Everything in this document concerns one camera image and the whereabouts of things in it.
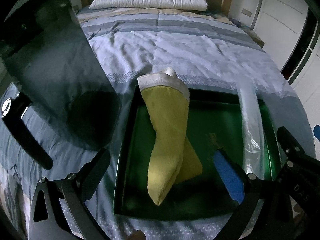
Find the wooden nightstand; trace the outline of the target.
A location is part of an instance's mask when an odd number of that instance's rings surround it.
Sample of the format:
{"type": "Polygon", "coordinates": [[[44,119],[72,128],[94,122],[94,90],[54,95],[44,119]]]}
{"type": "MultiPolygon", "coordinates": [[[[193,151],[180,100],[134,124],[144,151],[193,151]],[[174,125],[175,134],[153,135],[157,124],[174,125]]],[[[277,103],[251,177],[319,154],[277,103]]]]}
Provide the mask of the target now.
{"type": "Polygon", "coordinates": [[[229,20],[238,28],[243,30],[260,48],[264,47],[263,40],[251,28],[243,25],[239,20],[236,20],[234,18],[229,18],[229,20]]]}

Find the clear plastic bag roll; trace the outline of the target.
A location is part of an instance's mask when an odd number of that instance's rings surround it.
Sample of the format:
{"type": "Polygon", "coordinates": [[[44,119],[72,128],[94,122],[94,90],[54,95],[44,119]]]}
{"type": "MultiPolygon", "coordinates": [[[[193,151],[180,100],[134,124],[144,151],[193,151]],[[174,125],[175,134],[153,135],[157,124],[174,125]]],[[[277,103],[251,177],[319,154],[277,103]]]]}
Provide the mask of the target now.
{"type": "Polygon", "coordinates": [[[240,77],[236,82],[242,117],[244,153],[242,168],[259,179],[265,177],[265,142],[263,123],[253,82],[240,77]]]}

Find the dark green storage box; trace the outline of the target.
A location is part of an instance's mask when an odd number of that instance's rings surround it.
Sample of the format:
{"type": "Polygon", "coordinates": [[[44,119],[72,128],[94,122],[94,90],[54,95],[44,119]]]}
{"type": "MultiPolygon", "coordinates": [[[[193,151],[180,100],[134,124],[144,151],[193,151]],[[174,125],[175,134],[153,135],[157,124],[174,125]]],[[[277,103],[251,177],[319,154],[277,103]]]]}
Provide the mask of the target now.
{"type": "Polygon", "coordinates": [[[197,220],[232,213],[241,199],[232,197],[218,174],[215,151],[222,149],[241,165],[244,140],[239,97],[236,94],[190,90],[186,137],[192,166],[202,172],[174,184],[159,205],[147,190],[148,168],[156,132],[138,88],[134,90],[118,160],[113,209],[117,215],[157,221],[197,220]]]}

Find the white wardrobe doors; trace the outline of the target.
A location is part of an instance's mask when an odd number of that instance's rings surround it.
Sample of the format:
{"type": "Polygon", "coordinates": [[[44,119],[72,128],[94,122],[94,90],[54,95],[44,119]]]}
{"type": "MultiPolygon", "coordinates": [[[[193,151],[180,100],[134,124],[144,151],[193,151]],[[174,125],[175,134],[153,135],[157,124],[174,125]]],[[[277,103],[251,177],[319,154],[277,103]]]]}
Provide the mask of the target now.
{"type": "Polygon", "coordinates": [[[232,0],[229,16],[252,29],[319,130],[319,21],[305,0],[232,0]]]}

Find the blue grey striped bed quilt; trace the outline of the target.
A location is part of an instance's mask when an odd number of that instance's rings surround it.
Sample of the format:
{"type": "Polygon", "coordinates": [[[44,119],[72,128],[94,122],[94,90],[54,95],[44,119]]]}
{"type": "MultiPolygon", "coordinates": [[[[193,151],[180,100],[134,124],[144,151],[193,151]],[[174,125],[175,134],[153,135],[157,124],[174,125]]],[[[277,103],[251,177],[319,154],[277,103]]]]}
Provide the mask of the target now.
{"type": "MultiPolygon", "coordinates": [[[[113,214],[120,145],[141,75],[171,67],[189,88],[227,93],[235,92],[237,76],[250,77],[258,98],[267,105],[273,127],[286,127],[310,156],[315,155],[311,127],[298,95],[271,57],[236,26],[216,17],[169,9],[86,9],[78,19],[124,104],[111,142],[111,166],[89,201],[94,218],[112,239],[138,228],[150,239],[211,239],[226,221],[226,216],[220,216],[191,222],[150,222],[113,214]]],[[[55,163],[49,171],[40,168],[1,125],[1,203],[14,225],[26,235],[38,179],[60,179],[79,169],[94,153],[61,138],[32,109],[23,120],[55,163]]]]}

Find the yellow towel with white trim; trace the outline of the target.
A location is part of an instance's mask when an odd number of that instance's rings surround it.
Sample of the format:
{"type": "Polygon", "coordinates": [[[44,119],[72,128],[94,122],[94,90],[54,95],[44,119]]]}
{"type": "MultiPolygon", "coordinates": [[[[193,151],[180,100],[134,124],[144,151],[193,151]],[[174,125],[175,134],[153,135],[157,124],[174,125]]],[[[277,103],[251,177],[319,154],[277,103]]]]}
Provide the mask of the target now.
{"type": "Polygon", "coordinates": [[[148,194],[161,205],[174,184],[203,172],[187,137],[190,93],[172,68],[138,79],[141,96],[156,132],[148,167],[148,194]]]}

